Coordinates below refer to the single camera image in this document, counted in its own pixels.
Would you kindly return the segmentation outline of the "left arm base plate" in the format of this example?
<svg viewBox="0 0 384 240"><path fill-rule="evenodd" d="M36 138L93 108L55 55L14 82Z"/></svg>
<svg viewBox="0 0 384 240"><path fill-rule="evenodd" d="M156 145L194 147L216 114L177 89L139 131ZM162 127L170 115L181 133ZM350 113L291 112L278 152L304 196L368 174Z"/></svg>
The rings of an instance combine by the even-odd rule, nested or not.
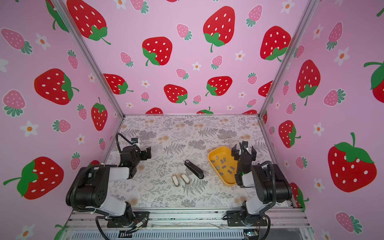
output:
<svg viewBox="0 0 384 240"><path fill-rule="evenodd" d="M123 215L121 217L110 217L107 228L146 228L149 220L150 212L133 212L131 215Z"/></svg>

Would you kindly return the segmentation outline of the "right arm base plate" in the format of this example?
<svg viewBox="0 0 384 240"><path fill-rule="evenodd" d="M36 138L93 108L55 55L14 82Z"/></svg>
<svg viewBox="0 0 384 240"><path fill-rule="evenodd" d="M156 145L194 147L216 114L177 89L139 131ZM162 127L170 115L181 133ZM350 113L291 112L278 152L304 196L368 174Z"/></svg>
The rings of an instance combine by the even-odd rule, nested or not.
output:
<svg viewBox="0 0 384 240"><path fill-rule="evenodd" d="M227 211L222 220L226 221L229 227L266 227L268 221L261 215L249 215L240 210Z"/></svg>

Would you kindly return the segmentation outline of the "black stapler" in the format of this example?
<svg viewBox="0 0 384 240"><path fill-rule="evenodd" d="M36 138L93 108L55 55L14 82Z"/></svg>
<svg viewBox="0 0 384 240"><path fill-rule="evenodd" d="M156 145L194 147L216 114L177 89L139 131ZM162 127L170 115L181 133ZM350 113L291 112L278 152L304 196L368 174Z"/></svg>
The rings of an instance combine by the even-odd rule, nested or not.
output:
<svg viewBox="0 0 384 240"><path fill-rule="evenodd" d="M197 176L199 179L203 179L204 178L204 172L201 168L199 168L198 166L196 166L195 164L193 164L191 161L189 160L186 160L184 162L184 165L195 175Z"/></svg>

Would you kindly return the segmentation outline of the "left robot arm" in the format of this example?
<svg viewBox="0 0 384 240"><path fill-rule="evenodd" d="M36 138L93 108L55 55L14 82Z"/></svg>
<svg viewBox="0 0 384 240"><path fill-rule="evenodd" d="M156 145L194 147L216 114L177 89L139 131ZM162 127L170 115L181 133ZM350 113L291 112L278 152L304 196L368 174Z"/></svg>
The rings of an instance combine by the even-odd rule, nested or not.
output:
<svg viewBox="0 0 384 240"><path fill-rule="evenodd" d="M120 163L81 168L66 195L66 204L79 213L103 215L113 226L142 225L131 204L109 195L108 187L110 182L133 179L139 163L152 158L152 148L142 150L138 138L128 140L121 133L116 134L115 140Z"/></svg>

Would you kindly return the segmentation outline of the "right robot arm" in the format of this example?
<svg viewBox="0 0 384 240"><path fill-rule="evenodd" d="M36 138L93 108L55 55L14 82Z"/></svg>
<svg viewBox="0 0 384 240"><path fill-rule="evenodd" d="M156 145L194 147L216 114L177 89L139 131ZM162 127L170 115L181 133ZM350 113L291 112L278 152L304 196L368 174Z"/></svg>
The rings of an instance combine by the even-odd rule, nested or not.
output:
<svg viewBox="0 0 384 240"><path fill-rule="evenodd" d="M256 195L246 200L237 211L227 212L230 226L254 226L267 219L266 212L277 203L292 198L291 187L279 166L271 161L254 165L257 151L248 150L246 141L239 143L240 149L232 148L232 157L237 161L236 184L241 188L254 188Z"/></svg>

